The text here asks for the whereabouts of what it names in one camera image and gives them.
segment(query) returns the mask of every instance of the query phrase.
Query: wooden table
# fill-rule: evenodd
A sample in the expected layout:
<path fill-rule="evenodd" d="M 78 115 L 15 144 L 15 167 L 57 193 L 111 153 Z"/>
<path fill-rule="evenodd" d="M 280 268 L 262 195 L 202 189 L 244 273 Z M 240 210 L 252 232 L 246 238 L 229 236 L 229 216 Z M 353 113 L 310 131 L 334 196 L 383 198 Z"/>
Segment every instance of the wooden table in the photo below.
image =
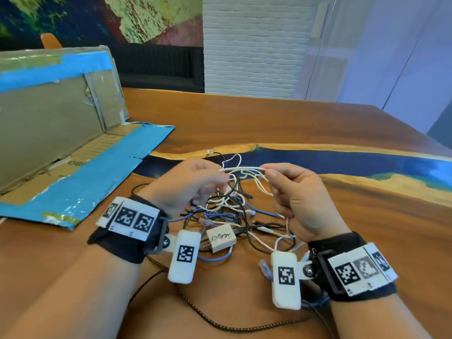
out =
<path fill-rule="evenodd" d="M 128 88 L 123 91 L 132 120 L 176 126 L 157 148 L 159 152 L 185 153 L 255 142 L 362 145 L 452 157 L 452 151 L 370 106 Z M 105 206 L 115 196 L 128 196 L 133 186 L 150 180 L 129 176 L 74 232 L 11 219 L 0 225 L 0 335 L 80 256 Z M 452 337 L 452 208 L 340 181 L 327 181 L 326 185 L 350 228 L 375 242 L 398 272 L 400 296 L 415 316 L 433 337 Z M 255 195 L 255 206 L 271 210 L 270 198 L 259 193 L 254 183 L 245 181 L 244 188 Z M 297 318 L 297 312 L 273 306 L 271 285 L 257 266 L 263 256 L 239 240 L 229 260 L 199 262 L 194 281 L 183 291 L 198 308 L 223 325 L 251 327 Z M 167 255 L 158 259 L 169 261 Z M 146 261 L 137 286 L 158 269 Z M 275 335 L 328 337 L 316 318 L 244 336 Z M 131 304 L 119 337 L 182 336 L 233 335 L 203 321 L 161 274 Z"/>

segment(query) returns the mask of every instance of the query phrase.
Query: wrist strap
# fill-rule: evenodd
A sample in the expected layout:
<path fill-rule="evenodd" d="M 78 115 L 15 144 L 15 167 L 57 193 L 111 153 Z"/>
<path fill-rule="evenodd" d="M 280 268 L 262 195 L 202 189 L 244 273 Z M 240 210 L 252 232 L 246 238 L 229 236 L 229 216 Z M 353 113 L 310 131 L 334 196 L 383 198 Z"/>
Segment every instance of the wrist strap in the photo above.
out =
<path fill-rule="evenodd" d="M 162 250 L 163 238 L 165 233 L 168 232 L 168 217 L 164 211 L 159 210 L 155 205 L 138 195 L 131 195 L 129 199 L 155 208 L 154 214 L 149 216 L 132 209 L 127 209 L 129 213 L 125 213 L 121 210 L 123 208 L 121 205 L 127 199 L 116 198 L 96 222 L 99 227 L 89 237 L 87 243 L 88 245 L 97 244 L 127 262 L 141 264 L 147 253 L 157 254 Z M 119 219 L 122 214 L 120 212 L 125 214 L 122 219 Z M 133 221 L 128 222 L 127 216 L 133 218 Z M 127 223 L 130 225 L 130 234 L 125 226 Z"/>
<path fill-rule="evenodd" d="M 325 290 L 332 300 L 356 302 L 397 292 L 393 283 L 397 275 L 375 245 L 366 245 L 358 233 L 312 241 L 308 246 L 313 268 L 317 272 L 313 282 Z"/>

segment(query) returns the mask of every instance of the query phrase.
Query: right hand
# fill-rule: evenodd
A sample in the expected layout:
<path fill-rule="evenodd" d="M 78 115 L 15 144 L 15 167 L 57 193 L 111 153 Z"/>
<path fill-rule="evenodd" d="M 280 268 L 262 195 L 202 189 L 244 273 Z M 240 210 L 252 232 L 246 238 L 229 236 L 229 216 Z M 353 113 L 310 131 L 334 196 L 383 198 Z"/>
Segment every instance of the right hand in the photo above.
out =
<path fill-rule="evenodd" d="M 264 164 L 276 212 L 299 224 L 305 242 L 349 233 L 319 175 L 290 163 Z"/>

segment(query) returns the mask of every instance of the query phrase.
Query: brown braided cord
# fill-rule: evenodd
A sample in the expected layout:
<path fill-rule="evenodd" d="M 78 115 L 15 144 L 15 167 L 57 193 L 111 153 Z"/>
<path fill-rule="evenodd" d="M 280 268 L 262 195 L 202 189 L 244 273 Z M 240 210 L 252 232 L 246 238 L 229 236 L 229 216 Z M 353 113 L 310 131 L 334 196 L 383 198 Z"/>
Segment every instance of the brown braided cord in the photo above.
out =
<path fill-rule="evenodd" d="M 146 255 L 147 259 L 150 262 L 153 262 L 154 264 L 159 265 L 161 268 L 168 269 L 167 266 L 163 265 L 161 262 L 156 261 L 154 258 L 152 258 L 150 255 Z M 245 328 L 238 328 L 238 327 L 229 327 L 225 325 L 221 325 L 212 319 L 210 319 L 206 314 L 204 314 L 198 307 L 196 307 L 184 294 L 182 289 L 178 284 L 174 284 L 178 290 L 179 296 L 189 305 L 191 309 L 193 309 L 203 320 L 209 323 L 209 325 L 215 327 L 218 330 L 226 331 L 226 332 L 234 332 L 234 333 L 252 333 L 252 332 L 259 332 L 259 331 L 265 331 L 265 330 L 271 330 L 273 328 L 277 328 L 284 325 L 291 325 L 291 324 L 297 324 L 300 322 L 308 321 L 312 318 L 311 313 L 307 313 L 308 316 L 293 319 L 293 320 L 285 320 L 285 321 L 278 321 L 273 324 L 269 325 L 263 325 L 263 326 L 255 326 L 255 327 L 245 327 Z"/>

